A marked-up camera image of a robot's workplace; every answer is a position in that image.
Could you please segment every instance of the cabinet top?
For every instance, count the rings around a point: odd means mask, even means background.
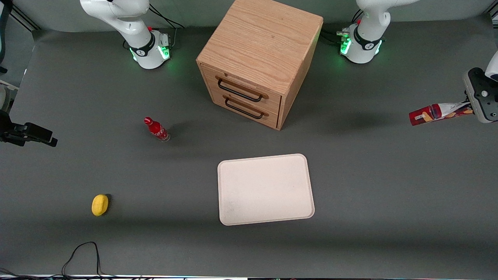
[[[286,95],[322,23],[272,0],[235,0],[197,60]]]

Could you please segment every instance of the red can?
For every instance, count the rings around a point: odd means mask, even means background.
[[[143,119],[143,122],[149,127],[150,133],[156,136],[161,142],[166,142],[170,138],[170,134],[164,129],[164,127],[152,120],[150,117]]]

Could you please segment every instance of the wood grain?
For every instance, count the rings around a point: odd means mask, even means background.
[[[308,73],[323,18],[272,0],[235,0],[197,57],[214,103],[228,98],[280,130]],[[251,98],[230,93],[222,85]]]
[[[253,114],[253,115],[257,115],[259,116],[260,114],[263,114],[263,117],[261,119],[255,119],[255,118],[251,118],[249,116],[247,116],[246,114],[243,114],[237,110],[234,110],[232,108],[229,108],[227,107],[227,105],[225,104],[225,101],[229,100],[229,104],[232,105],[232,106],[235,106],[241,110],[244,110],[250,114]],[[236,100],[236,99],[233,99],[231,97],[229,97],[228,95],[226,94],[214,94],[213,95],[213,102],[216,104],[216,105],[219,105],[225,109],[228,109],[234,113],[237,113],[241,116],[244,116],[246,118],[249,118],[255,122],[258,122],[260,124],[263,124],[267,127],[271,127],[273,129],[276,129],[276,126],[277,126],[277,121],[278,121],[278,114],[275,114],[273,112],[266,112],[266,111],[263,111],[263,110],[260,110],[260,109],[257,109],[255,108],[252,104],[248,104],[246,102],[243,102],[243,101],[240,101],[240,100]]]
[[[236,0],[198,57],[287,95],[323,18],[271,0]]]
[[[308,70],[311,65],[311,60],[313,59],[313,54],[315,53],[315,47],[316,43],[318,42],[319,35],[320,33],[318,32],[315,36],[315,39],[312,41],[308,54],[306,54],[306,57],[304,58],[301,67],[299,68],[299,72],[297,73],[296,78],[294,79],[292,85],[290,86],[289,94],[283,97],[282,106],[278,117],[278,124],[277,124],[278,130],[282,129],[283,122],[287,118],[290,108],[292,107],[292,104],[294,103],[294,100],[297,97],[297,93],[299,92],[299,89],[303,84],[306,74],[308,73]]]
[[[225,77],[223,72],[211,69],[209,67],[202,67],[202,72],[203,72],[203,77],[204,81],[206,82],[206,85],[209,88],[211,98],[213,98],[213,95],[216,94],[225,94],[228,95],[230,98],[235,99],[235,100],[240,100],[242,102],[247,102],[251,106],[255,108],[259,108],[261,110],[265,110],[268,112],[273,112],[278,115],[279,110],[280,110],[280,95],[274,94],[274,93],[261,93],[257,92],[255,90],[249,89],[245,87],[244,85],[241,85],[237,81],[233,81],[230,78]],[[244,99],[243,97],[239,97],[233,93],[230,93],[228,91],[225,91],[218,87],[218,80],[222,79],[222,85],[225,87],[228,87],[230,89],[236,90],[244,95],[247,95],[251,98],[257,99],[260,95],[262,95],[262,99],[259,102],[253,102],[247,99]]]

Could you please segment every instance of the drawer handle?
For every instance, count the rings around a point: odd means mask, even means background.
[[[238,95],[238,96],[240,96],[240,97],[243,97],[243,98],[245,98],[245,99],[247,99],[247,100],[251,100],[252,102],[259,102],[259,101],[261,101],[261,98],[263,98],[263,95],[261,95],[261,94],[260,94],[260,95],[259,95],[259,97],[258,97],[257,99],[254,99],[254,98],[249,97],[249,96],[247,96],[247,95],[245,95],[245,94],[242,94],[242,93],[240,93],[240,92],[237,92],[237,91],[235,91],[235,90],[233,90],[233,89],[229,89],[229,88],[227,88],[227,87],[225,87],[225,86],[222,86],[221,82],[223,82],[223,80],[222,80],[222,79],[218,79],[218,87],[220,87],[220,89],[222,89],[222,90],[226,90],[226,91],[228,91],[228,92],[230,92],[230,93],[233,93],[233,94],[235,94],[235,95]]]
[[[256,119],[256,120],[261,119],[261,118],[263,117],[263,115],[264,115],[264,113],[261,113],[261,115],[259,115],[259,116],[253,115],[253,114],[248,113],[248,112],[246,112],[246,111],[244,111],[244,110],[242,110],[242,109],[239,109],[239,108],[237,108],[237,107],[235,107],[235,106],[233,106],[233,105],[228,104],[228,101],[229,101],[229,99],[228,99],[228,98],[225,98],[225,105],[227,105],[227,107],[232,108],[232,109],[234,109],[234,110],[236,110],[236,111],[239,111],[239,112],[241,112],[241,113],[243,113],[243,114],[245,114],[245,115],[248,115],[249,117],[254,118],[254,119]]]

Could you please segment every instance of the gray wall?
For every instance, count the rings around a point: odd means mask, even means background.
[[[354,0],[278,0],[324,17],[325,22],[349,21],[358,10]],[[150,0],[166,17],[185,26],[215,26],[233,0]],[[391,9],[394,21],[463,19],[482,13],[493,0],[421,0]],[[112,30],[107,24],[89,17],[78,0],[15,0],[28,16],[44,29],[58,31]],[[147,25],[166,27],[165,22],[148,12]]]

